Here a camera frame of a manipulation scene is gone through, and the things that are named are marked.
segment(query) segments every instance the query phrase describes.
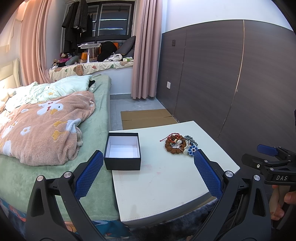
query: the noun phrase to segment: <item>duck beak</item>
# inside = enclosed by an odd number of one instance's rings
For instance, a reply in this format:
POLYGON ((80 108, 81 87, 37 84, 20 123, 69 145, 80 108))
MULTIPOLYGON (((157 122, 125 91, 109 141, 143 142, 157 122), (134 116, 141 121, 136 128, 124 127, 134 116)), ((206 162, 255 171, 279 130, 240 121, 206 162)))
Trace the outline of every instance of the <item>duck beak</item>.
POLYGON ((52 111, 50 112, 50 114, 53 115, 55 112, 57 112, 57 109, 52 109, 52 111))

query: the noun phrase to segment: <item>baseboard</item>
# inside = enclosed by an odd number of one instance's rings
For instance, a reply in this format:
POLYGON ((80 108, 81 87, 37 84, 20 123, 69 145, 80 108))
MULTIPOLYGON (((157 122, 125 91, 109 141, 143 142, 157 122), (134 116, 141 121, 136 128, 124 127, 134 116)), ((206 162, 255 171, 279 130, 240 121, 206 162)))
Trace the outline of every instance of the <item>baseboard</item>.
POLYGON ((111 94, 110 100, 132 99, 131 94, 111 94))

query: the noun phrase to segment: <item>floor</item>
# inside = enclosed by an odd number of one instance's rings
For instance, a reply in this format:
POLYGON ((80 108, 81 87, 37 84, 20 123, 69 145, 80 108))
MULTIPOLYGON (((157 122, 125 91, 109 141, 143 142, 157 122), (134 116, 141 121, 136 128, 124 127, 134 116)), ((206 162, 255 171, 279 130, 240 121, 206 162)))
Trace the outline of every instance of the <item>floor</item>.
POLYGON ((122 130, 121 111, 156 109, 164 109, 156 98, 110 100, 111 131, 122 130))

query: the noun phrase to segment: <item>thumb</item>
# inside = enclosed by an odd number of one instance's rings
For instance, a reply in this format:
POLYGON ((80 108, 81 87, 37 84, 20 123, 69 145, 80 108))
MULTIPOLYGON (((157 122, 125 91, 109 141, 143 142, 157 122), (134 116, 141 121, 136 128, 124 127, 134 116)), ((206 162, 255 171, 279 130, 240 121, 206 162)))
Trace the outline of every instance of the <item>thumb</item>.
POLYGON ((296 204, 296 192, 288 192, 284 197, 284 201, 287 204, 296 204))

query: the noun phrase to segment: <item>orange box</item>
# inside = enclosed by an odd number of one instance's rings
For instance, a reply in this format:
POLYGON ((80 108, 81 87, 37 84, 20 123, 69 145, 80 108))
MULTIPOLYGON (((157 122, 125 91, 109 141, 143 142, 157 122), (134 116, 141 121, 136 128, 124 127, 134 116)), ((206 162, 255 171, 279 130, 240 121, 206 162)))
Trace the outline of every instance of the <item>orange box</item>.
POLYGON ((83 52, 81 55, 82 60, 87 60, 87 52, 83 52))

